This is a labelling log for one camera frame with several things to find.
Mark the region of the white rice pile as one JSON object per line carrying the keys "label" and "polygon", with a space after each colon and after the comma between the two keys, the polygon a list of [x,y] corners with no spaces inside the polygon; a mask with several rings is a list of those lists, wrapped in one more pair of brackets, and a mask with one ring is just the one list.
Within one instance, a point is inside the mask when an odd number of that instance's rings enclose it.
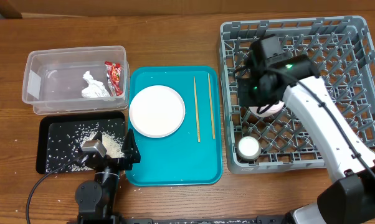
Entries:
{"label": "white rice pile", "polygon": [[121,147],[124,140],[124,124],[121,118],[53,123],[49,126],[45,172],[48,173],[76,158],[85,141],[91,140],[101,131],[107,155],[123,157]]}

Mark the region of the large white plate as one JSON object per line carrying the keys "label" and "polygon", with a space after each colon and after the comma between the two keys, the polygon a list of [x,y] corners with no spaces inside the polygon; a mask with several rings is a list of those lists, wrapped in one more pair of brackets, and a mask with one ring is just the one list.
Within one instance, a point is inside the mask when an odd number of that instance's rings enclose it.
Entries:
{"label": "large white plate", "polygon": [[129,108],[130,123],[149,138],[163,138],[179,129],[185,117],[181,95],[164,85],[153,85],[139,91]]}

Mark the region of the white napkin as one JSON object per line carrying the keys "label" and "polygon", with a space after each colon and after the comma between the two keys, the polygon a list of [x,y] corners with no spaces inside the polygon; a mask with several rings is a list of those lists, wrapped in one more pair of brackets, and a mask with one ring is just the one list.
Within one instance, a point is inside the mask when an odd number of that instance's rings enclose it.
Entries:
{"label": "white napkin", "polygon": [[109,92],[105,88],[104,84],[98,80],[95,80],[89,71],[83,74],[83,79],[87,82],[88,87],[81,91],[83,98],[102,98],[110,97]]}

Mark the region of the wooden chopstick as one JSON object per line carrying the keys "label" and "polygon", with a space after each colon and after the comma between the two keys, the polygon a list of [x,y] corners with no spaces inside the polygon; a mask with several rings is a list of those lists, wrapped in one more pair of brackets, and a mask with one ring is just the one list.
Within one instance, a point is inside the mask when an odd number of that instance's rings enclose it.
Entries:
{"label": "wooden chopstick", "polygon": [[209,92],[209,106],[210,106],[210,113],[211,113],[211,128],[212,128],[212,139],[216,138],[215,134],[215,127],[214,127],[214,111],[213,111],[213,104],[212,104],[212,86],[211,86],[211,76],[207,74],[207,82],[208,82],[208,92]]}
{"label": "wooden chopstick", "polygon": [[198,102],[197,102],[197,88],[196,88],[196,77],[193,76],[193,89],[194,89],[194,106],[196,113],[196,128],[197,128],[197,141],[201,142],[201,132],[199,125],[199,111],[198,111]]}

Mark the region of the small white cup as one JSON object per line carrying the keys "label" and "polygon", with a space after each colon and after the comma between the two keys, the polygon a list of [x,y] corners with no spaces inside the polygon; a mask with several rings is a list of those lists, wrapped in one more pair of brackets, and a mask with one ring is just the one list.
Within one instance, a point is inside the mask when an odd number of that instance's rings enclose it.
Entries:
{"label": "small white cup", "polygon": [[245,161],[252,161],[258,158],[261,153],[260,144],[252,136],[243,137],[237,145],[237,154]]}

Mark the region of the red foil snack wrapper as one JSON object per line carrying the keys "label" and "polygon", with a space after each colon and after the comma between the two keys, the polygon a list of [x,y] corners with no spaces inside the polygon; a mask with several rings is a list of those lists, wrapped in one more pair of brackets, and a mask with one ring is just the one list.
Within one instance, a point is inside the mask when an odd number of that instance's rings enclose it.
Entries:
{"label": "red foil snack wrapper", "polygon": [[121,65],[119,63],[104,62],[109,89],[113,96],[120,96],[123,90],[120,88]]}

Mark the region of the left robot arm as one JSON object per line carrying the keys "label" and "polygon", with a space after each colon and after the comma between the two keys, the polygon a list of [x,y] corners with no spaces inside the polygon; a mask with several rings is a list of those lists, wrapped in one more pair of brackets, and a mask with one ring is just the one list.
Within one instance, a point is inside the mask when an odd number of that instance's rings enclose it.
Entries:
{"label": "left robot arm", "polygon": [[75,192],[77,223],[126,223],[123,215],[113,211],[113,206],[121,172],[132,170],[133,164],[141,160],[132,129],[126,134],[121,152],[124,156],[119,158],[107,155],[101,132],[81,147],[78,163],[93,169],[95,177],[80,184]]}

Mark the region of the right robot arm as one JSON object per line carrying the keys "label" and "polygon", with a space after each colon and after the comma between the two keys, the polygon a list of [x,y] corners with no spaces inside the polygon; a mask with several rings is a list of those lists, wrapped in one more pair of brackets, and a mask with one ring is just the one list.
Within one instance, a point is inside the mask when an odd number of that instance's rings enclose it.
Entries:
{"label": "right robot arm", "polygon": [[283,102],[320,152],[332,184],[284,223],[364,223],[375,218],[375,153],[353,132],[307,55],[289,57],[274,34],[252,42],[236,75],[240,105],[264,114]]}

